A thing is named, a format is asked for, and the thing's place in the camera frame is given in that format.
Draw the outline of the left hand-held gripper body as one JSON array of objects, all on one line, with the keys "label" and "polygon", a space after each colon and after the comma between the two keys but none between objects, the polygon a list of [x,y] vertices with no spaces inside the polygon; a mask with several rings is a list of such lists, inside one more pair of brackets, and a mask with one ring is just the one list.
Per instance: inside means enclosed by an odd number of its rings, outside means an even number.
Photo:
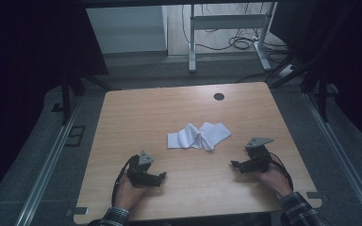
[{"label": "left hand-held gripper body", "polygon": [[133,186],[154,186],[157,175],[148,173],[153,162],[154,158],[145,151],[130,157],[126,175]]}]

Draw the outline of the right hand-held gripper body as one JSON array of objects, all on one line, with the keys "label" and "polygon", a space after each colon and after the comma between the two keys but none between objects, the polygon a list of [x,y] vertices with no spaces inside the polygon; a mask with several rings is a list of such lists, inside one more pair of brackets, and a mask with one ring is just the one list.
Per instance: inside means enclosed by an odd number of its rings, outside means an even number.
[{"label": "right hand-held gripper body", "polygon": [[246,162],[246,166],[244,167],[247,172],[265,172],[269,168],[272,158],[265,145],[271,142],[273,142],[273,139],[266,137],[252,137],[248,141],[245,145],[245,149],[250,159]]}]

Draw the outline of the person's left hand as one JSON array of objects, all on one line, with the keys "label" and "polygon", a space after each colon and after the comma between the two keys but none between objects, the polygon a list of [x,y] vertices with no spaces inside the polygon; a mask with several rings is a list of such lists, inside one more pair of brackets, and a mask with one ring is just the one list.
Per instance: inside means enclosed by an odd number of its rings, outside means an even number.
[{"label": "person's left hand", "polygon": [[126,175],[118,183],[113,206],[130,211],[149,191],[148,186],[133,186]]}]

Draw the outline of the person's right hand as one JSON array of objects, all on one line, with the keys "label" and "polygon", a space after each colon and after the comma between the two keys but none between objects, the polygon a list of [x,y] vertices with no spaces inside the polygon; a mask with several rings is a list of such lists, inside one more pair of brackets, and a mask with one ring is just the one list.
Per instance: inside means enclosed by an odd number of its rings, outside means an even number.
[{"label": "person's right hand", "polygon": [[282,199],[293,192],[289,186],[288,179],[282,171],[274,165],[270,165],[266,172],[254,172],[253,176],[263,186],[273,191],[278,199]]}]

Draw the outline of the crumpled white cloth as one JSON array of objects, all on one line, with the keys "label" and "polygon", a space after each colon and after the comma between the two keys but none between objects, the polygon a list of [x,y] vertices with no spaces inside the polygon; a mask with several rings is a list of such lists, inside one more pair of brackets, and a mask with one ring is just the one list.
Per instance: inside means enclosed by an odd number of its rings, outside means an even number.
[{"label": "crumpled white cloth", "polygon": [[231,135],[231,131],[221,122],[215,124],[204,122],[200,128],[189,123],[179,132],[167,135],[167,148],[204,149],[210,152]]}]

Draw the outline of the black tripod stand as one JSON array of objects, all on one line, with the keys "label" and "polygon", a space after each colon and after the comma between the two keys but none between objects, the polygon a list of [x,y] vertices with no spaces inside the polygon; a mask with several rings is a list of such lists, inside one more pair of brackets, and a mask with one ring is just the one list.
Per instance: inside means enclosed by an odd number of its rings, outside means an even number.
[{"label": "black tripod stand", "polygon": [[310,92],[316,85],[319,85],[319,92],[317,94],[317,107],[318,113],[321,118],[328,122],[327,114],[326,114],[326,101],[328,97],[331,97],[331,94],[327,89],[327,77],[326,74],[320,70],[320,66],[322,64],[322,59],[320,56],[314,56],[311,60],[302,64],[297,69],[293,70],[288,75],[281,77],[279,80],[270,82],[268,84],[270,89],[278,88],[295,77],[303,74],[304,80],[300,85],[300,89],[302,92]]},{"label": "black tripod stand", "polygon": [[118,88],[97,78],[97,75],[108,75],[106,66],[93,68],[87,65],[74,65],[69,62],[61,62],[58,64],[58,70],[62,93],[62,124],[68,123],[72,116],[70,91],[72,91],[75,96],[83,96],[86,93],[86,88],[82,82],[83,78],[106,91],[118,90]]}]

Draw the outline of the black curtain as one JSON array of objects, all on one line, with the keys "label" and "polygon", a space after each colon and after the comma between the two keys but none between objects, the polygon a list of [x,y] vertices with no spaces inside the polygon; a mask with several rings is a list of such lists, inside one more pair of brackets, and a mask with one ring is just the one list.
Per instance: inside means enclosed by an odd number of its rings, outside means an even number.
[{"label": "black curtain", "polygon": [[63,80],[107,69],[83,0],[0,0],[0,182],[44,96]]},{"label": "black curtain", "polygon": [[362,133],[362,0],[280,0],[271,32],[310,65],[301,89],[334,85],[336,103]]}]

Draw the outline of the white panel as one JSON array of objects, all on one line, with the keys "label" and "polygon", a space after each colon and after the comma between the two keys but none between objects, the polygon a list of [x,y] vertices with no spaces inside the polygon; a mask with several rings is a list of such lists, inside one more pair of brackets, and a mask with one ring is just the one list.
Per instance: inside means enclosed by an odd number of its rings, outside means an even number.
[{"label": "white panel", "polygon": [[167,11],[162,6],[87,8],[103,54],[167,50]]}]

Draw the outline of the black rectangular floor frame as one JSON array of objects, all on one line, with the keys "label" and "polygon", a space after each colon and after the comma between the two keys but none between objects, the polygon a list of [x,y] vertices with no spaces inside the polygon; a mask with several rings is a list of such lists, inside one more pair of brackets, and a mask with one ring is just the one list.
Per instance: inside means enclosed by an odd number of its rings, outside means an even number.
[{"label": "black rectangular floor frame", "polygon": [[65,147],[79,147],[81,141],[83,139],[85,133],[86,126],[85,125],[78,125],[73,126],[68,134],[65,144]]}]

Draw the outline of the silver floor rail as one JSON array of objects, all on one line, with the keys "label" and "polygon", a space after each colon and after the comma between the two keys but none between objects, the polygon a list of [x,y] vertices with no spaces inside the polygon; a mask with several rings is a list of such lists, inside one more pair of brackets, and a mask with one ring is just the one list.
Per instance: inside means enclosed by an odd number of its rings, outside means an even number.
[{"label": "silver floor rail", "polygon": [[310,97],[308,94],[303,94],[303,97],[306,99],[310,111],[314,116],[317,124],[319,125],[322,133],[325,136],[336,160],[338,161],[339,165],[341,166],[342,171],[344,172],[345,176],[347,177],[349,184],[351,185],[356,197],[358,198],[360,204],[362,205],[362,179],[357,173],[356,169],[352,161],[349,159],[348,155],[345,153],[345,149],[342,147],[341,143],[337,139],[333,129],[326,122],[320,113],[317,110],[317,104],[315,100]]},{"label": "silver floor rail", "polygon": [[30,226],[41,203],[42,196],[48,186],[53,171],[62,153],[68,135],[73,128],[75,118],[78,114],[79,107],[83,101],[83,97],[77,97],[74,102],[73,112],[70,114],[68,121],[61,126],[59,134],[49,154],[47,155],[41,171],[32,186],[31,191],[25,201],[25,204],[15,221],[14,226]]}]

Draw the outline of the white metal desk frame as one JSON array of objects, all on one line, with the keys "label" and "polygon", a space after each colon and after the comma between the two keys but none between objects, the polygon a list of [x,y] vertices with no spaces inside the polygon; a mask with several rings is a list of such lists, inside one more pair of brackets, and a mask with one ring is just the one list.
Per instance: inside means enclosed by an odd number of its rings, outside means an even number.
[{"label": "white metal desk frame", "polygon": [[190,6],[190,25],[189,25],[189,71],[196,71],[196,44],[195,31],[205,29],[242,29],[242,28],[260,28],[261,33],[257,40],[254,41],[255,52],[261,62],[264,71],[271,69],[263,50],[264,40],[266,38],[275,3],[271,2],[266,13],[244,14],[244,15],[207,15],[196,16],[194,5]]}]

